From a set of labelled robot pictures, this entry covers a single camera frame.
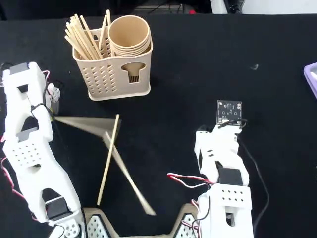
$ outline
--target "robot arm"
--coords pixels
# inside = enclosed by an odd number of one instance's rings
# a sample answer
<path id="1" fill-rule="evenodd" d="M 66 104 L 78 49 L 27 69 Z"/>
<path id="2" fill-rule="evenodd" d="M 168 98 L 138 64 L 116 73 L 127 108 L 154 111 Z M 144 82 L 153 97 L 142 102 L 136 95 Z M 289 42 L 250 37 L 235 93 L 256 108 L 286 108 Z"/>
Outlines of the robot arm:
<path id="1" fill-rule="evenodd" d="M 203 238 L 253 238 L 249 174 L 238 156 L 242 103 L 217 103 L 217 125 L 196 132 L 200 173 L 214 183 L 198 198 L 200 232 Z"/>
<path id="2" fill-rule="evenodd" d="M 20 190 L 30 210 L 41 223 L 64 227 L 68 238 L 85 237 L 77 193 L 68 174 L 56 161 L 49 146 L 53 131 L 49 108 L 59 99 L 59 90 L 46 79 L 35 62 L 23 63 L 3 72 L 7 97 L 3 151 L 16 172 Z M 38 127 L 22 131 L 25 120 L 35 117 Z M 46 188 L 60 197 L 45 202 Z"/>

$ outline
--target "black circuit board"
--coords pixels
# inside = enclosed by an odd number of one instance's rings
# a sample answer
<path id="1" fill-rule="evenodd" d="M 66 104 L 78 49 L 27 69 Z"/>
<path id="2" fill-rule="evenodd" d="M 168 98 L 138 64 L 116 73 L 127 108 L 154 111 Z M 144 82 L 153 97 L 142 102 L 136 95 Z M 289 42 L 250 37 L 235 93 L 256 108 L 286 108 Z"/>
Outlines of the black circuit board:
<path id="1" fill-rule="evenodd" d="M 217 100 L 217 124 L 223 124 L 227 121 L 242 118 L 242 102 Z M 239 125 L 241 122 L 230 123 L 230 125 Z"/>

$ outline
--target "beige plastic caddy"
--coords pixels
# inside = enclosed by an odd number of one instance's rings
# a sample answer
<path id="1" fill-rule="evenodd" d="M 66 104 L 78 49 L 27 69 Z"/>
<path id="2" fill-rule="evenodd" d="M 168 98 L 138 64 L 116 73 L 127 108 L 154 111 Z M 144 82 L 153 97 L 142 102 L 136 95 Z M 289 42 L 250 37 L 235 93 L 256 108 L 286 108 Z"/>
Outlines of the beige plastic caddy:
<path id="1" fill-rule="evenodd" d="M 90 30 L 100 46 L 102 59 L 83 59 L 73 47 L 73 57 L 90 99 L 101 101 L 148 94 L 153 43 L 147 22 L 133 15 L 120 17 L 110 26 L 109 22 L 108 18 L 108 26 L 104 20 L 102 28 Z"/>

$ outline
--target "black table surface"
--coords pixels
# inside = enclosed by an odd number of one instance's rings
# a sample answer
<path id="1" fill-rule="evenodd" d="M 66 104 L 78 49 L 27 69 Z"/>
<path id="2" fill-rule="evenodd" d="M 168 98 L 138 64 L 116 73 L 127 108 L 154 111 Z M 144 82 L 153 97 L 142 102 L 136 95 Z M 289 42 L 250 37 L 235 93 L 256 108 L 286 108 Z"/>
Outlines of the black table surface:
<path id="1" fill-rule="evenodd" d="M 122 236 L 169 233 L 184 203 L 203 189 L 188 189 L 166 173 L 197 174 L 195 132 L 215 124 L 216 101 L 243 101 L 249 120 L 241 138 L 258 162 L 271 200 L 258 238 L 315 237 L 317 212 L 317 101 L 303 76 L 317 61 L 317 15 L 149 15 L 154 42 L 147 96 L 93 102 L 71 47 L 67 19 L 0 22 L 0 62 L 35 61 L 65 84 L 61 116 L 114 117 L 122 124 L 117 148 L 157 216 L 144 214 L 115 162 L 110 165 L 101 209 Z M 87 18 L 91 28 L 101 18 Z M 1 90 L 1 132 L 5 96 Z M 84 207 L 95 207 L 107 150 L 99 138 L 58 124 L 52 144 Z M 253 218 L 266 196 L 255 167 L 250 174 Z M 14 172 L 6 162 L 13 177 Z M 25 201 L 0 181 L 0 233 L 39 237 L 50 231 L 32 221 Z"/>

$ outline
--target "paper cup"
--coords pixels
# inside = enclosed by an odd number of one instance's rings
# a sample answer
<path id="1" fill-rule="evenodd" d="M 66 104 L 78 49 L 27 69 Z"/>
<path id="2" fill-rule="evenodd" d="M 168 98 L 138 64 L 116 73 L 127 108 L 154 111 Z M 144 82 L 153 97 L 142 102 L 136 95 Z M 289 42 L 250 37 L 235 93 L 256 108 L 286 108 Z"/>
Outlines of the paper cup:
<path id="1" fill-rule="evenodd" d="M 115 47 L 112 47 L 112 48 L 113 48 L 114 52 L 116 52 L 117 54 L 122 55 L 122 56 L 137 56 L 137 55 L 142 54 L 149 47 L 150 43 L 151 43 L 151 39 L 149 38 L 147 43 L 144 44 L 141 48 L 139 48 L 137 50 L 122 51 L 122 50 L 119 50 Z"/>
<path id="2" fill-rule="evenodd" d="M 150 36 L 147 22 L 133 15 L 122 16 L 112 22 L 108 29 L 111 45 L 117 49 L 132 50 L 145 44 Z"/>

